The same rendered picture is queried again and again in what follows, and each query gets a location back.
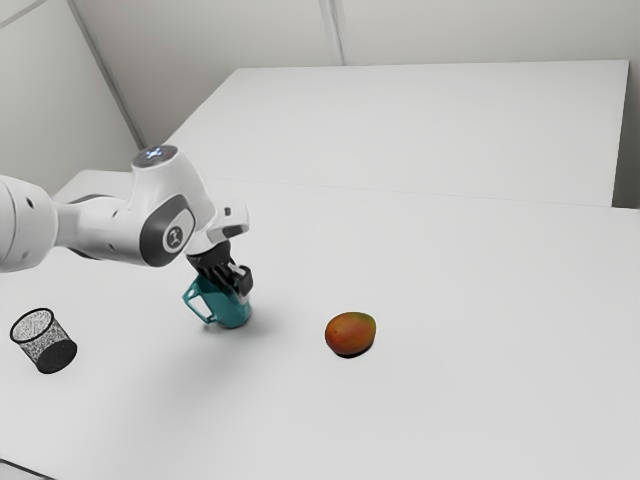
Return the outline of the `black mesh pen holder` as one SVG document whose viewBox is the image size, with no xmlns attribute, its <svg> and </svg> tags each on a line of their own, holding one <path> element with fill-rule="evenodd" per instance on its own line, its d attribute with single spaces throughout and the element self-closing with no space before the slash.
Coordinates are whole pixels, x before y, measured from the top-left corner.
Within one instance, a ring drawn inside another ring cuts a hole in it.
<svg viewBox="0 0 640 480">
<path fill-rule="evenodd" d="M 11 326 L 10 340 L 42 374 L 57 373 L 71 364 L 77 344 L 59 324 L 49 308 L 37 308 L 21 315 Z"/>
</svg>

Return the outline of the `orange red mango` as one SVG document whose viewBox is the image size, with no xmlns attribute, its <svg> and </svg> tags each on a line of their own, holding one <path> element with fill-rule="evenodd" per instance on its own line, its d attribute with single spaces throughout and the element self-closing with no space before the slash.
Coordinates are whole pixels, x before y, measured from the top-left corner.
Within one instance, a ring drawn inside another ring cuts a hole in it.
<svg viewBox="0 0 640 480">
<path fill-rule="evenodd" d="M 363 312 L 344 312 L 333 317 L 326 325 L 324 338 L 336 355 L 360 355 L 374 343 L 377 331 L 375 319 Z"/>
</svg>

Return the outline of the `teal faceted mug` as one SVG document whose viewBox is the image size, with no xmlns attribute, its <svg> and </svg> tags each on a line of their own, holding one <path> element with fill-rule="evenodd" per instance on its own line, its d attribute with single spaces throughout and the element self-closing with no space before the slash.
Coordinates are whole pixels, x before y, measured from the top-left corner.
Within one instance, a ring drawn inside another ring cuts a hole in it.
<svg viewBox="0 0 640 480">
<path fill-rule="evenodd" d="M 205 325 L 235 329 L 245 325 L 252 314 L 247 298 L 239 297 L 230 287 L 219 286 L 201 275 L 190 284 L 182 300 Z"/>
</svg>

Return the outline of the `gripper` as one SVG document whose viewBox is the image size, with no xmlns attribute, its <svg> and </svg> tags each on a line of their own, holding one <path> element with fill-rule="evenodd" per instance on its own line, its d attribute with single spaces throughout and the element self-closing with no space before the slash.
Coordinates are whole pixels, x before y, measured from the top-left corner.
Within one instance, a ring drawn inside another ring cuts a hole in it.
<svg viewBox="0 0 640 480">
<path fill-rule="evenodd" d="M 254 285 L 252 271 L 245 265 L 235 264 L 229 240 L 218 243 L 204 253 L 187 255 L 187 260 L 200 276 L 218 287 L 234 289 L 241 304 L 248 302 Z"/>
</svg>

